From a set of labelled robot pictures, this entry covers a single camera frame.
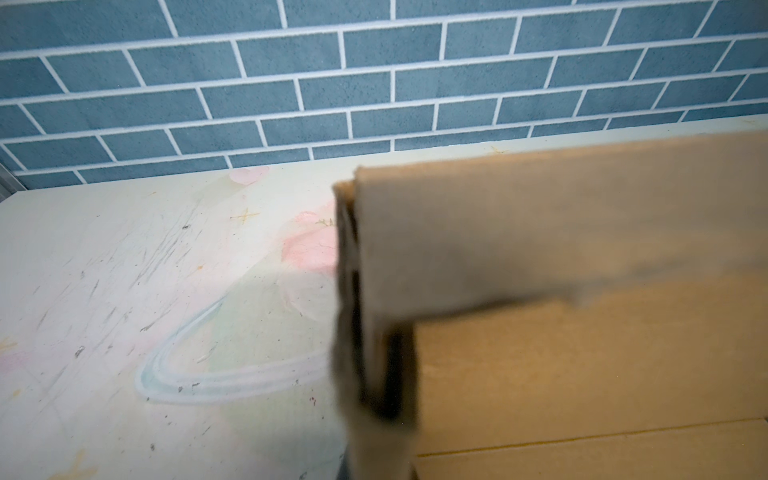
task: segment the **wall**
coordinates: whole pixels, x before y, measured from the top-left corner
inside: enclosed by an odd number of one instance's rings
[[[41,188],[766,113],[767,5],[5,5],[0,162]]]

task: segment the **cardboard piece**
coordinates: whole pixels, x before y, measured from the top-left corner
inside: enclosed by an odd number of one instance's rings
[[[690,137],[337,185],[353,478],[407,478],[417,452],[768,415],[766,152],[764,132]]]

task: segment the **blue tile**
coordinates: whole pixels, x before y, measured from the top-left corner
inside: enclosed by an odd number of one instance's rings
[[[614,11],[525,17],[515,53],[599,47],[614,19]]]
[[[39,58],[0,61],[0,98],[60,93],[61,89]]]
[[[302,144],[347,138],[344,114],[277,118],[261,122],[269,145]]]
[[[230,163],[234,168],[254,167],[256,165],[286,164],[295,161],[307,161],[310,151],[306,148],[292,150],[263,151],[257,154],[231,155]]]
[[[0,31],[0,51],[170,37],[157,0],[7,5]]]
[[[103,164],[112,161],[95,137],[33,141],[7,144],[6,147],[30,170]]]
[[[448,24],[446,58],[507,55],[515,33],[514,18]]]
[[[68,185],[82,185],[80,179],[72,172],[58,172],[55,174],[21,175],[18,177],[29,190],[38,188],[67,187]]]
[[[673,81],[667,87],[657,106],[659,108],[681,107],[683,105],[726,101],[736,90],[742,78],[744,78],[743,75],[736,75],[734,77]]]
[[[437,128],[443,130],[490,125],[495,110],[494,99],[441,104],[437,115]]]
[[[2,150],[1,148],[0,148],[0,164],[2,164],[3,167],[7,168],[10,171],[19,169],[16,162],[14,162],[13,159],[10,158],[8,154],[5,153],[5,150]]]
[[[0,107],[0,138],[27,137],[38,133],[21,108],[16,105]]]
[[[431,105],[354,111],[352,132],[358,138],[430,131],[434,112]]]
[[[768,114],[768,102],[762,104],[734,105],[733,107],[701,108],[689,111],[683,121],[709,120],[711,118],[743,117]]]
[[[398,138],[395,150],[443,147],[445,145],[479,144],[484,141],[514,140],[525,138],[528,127],[502,128],[498,130],[470,131],[463,134],[429,135],[428,137]]]
[[[80,175],[89,184],[112,182],[130,178],[162,177],[164,175],[189,174],[208,170],[225,170],[224,157],[191,158],[157,162],[155,164],[121,165],[119,167],[91,168],[80,170]]]
[[[353,157],[355,155],[381,154],[389,151],[389,140],[369,141],[363,144],[329,145],[314,147],[312,152],[317,160],[323,158]]]
[[[712,2],[625,8],[611,34],[610,45],[692,38]]]
[[[768,73],[751,74],[739,89],[734,100],[768,97]]]
[[[238,150],[262,146],[259,129],[255,121],[172,128],[170,132],[174,135],[182,154],[201,154],[207,151]]]
[[[631,117],[615,117],[608,124],[608,130],[614,128],[642,127],[644,125],[673,124],[680,120],[682,111],[668,111],[663,114],[632,115]]]
[[[640,53],[640,50],[626,50],[559,57],[549,86],[567,87],[628,80]]]
[[[203,88],[203,96],[214,118],[299,110],[291,81]]]
[[[602,130],[607,119],[569,121],[563,124],[536,125],[533,127],[532,137],[546,137],[548,135],[576,134],[583,131]]]
[[[304,108],[349,107],[389,101],[389,73],[299,80]]]
[[[739,40],[733,44],[718,71],[768,67],[768,38]]]
[[[69,91],[138,87],[139,82],[121,51],[99,51],[48,57]]]
[[[137,131],[102,137],[118,160],[173,157],[176,154],[168,136],[162,130]]]
[[[27,110],[49,134],[205,118],[194,90],[50,101]]]
[[[397,18],[432,17],[476,12],[502,12],[520,8],[554,7],[570,5],[571,0],[398,0]]]
[[[700,35],[732,35],[756,31],[768,31],[768,7],[765,0],[732,0],[717,3]]]
[[[389,20],[389,0],[284,0],[289,27]]]
[[[550,64],[550,58],[536,58],[399,71],[396,97],[399,101],[419,100],[541,88]]]
[[[438,60],[441,25],[379,28],[344,34],[347,67]]]
[[[564,91],[556,94],[510,97],[502,101],[498,111],[499,124],[514,124],[520,121],[566,118],[574,113],[580,91]]]
[[[663,87],[663,83],[657,83],[587,90],[578,114],[597,115],[648,110],[654,105]]]
[[[131,57],[147,85],[240,76],[229,42],[143,48],[131,50]]]
[[[274,0],[166,0],[179,35],[280,28]]]
[[[649,48],[635,78],[672,77],[707,73],[728,48],[728,42]]]
[[[237,46],[250,77],[341,68],[335,33],[242,40]]]

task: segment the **beige panel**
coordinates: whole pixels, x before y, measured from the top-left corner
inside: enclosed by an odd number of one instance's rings
[[[764,480],[768,422],[418,458],[419,480]]]
[[[768,416],[765,270],[461,318],[417,328],[422,453]]]

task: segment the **white tabletop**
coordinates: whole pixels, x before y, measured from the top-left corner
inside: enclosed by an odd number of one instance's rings
[[[360,164],[768,115],[35,190],[0,204],[0,478],[335,478],[330,185]]]

